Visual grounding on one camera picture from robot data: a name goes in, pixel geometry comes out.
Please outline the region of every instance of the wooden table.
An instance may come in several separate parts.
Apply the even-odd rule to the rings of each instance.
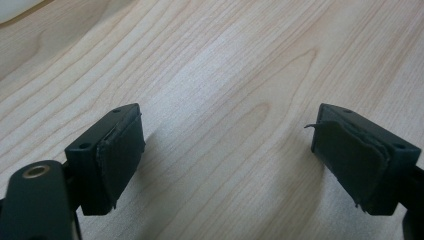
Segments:
[[[84,239],[402,239],[303,127],[325,102],[424,148],[423,29],[421,0],[51,1],[0,28],[1,196],[138,102],[146,152]]]

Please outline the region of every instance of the wood grain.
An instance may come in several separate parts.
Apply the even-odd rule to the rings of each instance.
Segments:
[[[0,28],[1,195],[138,102],[146,152],[84,239],[402,239],[303,126],[326,102],[424,148],[423,28],[420,0],[52,1]]]

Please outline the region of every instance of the black mount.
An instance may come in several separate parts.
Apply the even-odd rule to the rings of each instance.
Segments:
[[[144,147],[138,104],[110,111],[65,149],[63,165],[40,161],[12,175],[0,239],[81,239],[76,209],[105,215],[116,207]]]
[[[424,239],[424,171],[421,149],[345,108],[321,104],[312,152],[337,177],[354,202],[370,215],[408,212],[405,239]]]

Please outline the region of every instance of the metal ring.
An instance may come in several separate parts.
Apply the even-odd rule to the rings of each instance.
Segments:
[[[47,165],[37,165],[26,170],[24,174],[22,174],[22,176],[26,179],[36,178],[36,177],[44,175],[49,170],[50,170],[50,167]]]

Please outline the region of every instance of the light wood surface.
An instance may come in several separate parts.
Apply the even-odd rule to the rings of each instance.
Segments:
[[[325,102],[424,148],[423,1],[55,0],[0,27],[1,196],[138,102],[146,152],[84,239],[403,238],[303,127]]]

